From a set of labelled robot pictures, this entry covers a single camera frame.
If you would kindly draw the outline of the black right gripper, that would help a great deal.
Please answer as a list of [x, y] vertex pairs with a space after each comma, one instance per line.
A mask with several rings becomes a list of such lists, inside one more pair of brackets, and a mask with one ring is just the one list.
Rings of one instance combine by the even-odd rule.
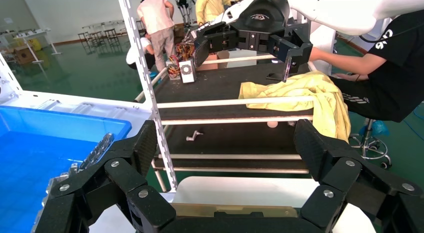
[[225, 22], [206, 26], [196, 33], [193, 64], [197, 68], [209, 54], [239, 48], [266, 51], [284, 63], [281, 73], [268, 79], [286, 82], [310, 59], [313, 44], [309, 24], [287, 26], [288, 0], [253, 0], [236, 20], [236, 29]]

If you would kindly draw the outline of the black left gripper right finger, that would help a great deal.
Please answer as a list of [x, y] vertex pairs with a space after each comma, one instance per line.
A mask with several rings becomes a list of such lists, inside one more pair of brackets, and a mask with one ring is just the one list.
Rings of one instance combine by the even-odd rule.
[[424, 230], [424, 192], [415, 183], [363, 159], [344, 140], [327, 137], [307, 119], [294, 130], [296, 151], [318, 182], [299, 217], [329, 233], [347, 205], [359, 208], [384, 233]]

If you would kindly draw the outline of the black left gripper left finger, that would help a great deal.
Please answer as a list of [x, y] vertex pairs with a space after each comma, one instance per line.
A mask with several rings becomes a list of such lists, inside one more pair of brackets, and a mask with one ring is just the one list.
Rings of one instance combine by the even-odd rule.
[[35, 231], [87, 233], [117, 205], [137, 232], [162, 233], [177, 214], [146, 179], [157, 145], [152, 120], [135, 136], [114, 142], [97, 163], [51, 189]]

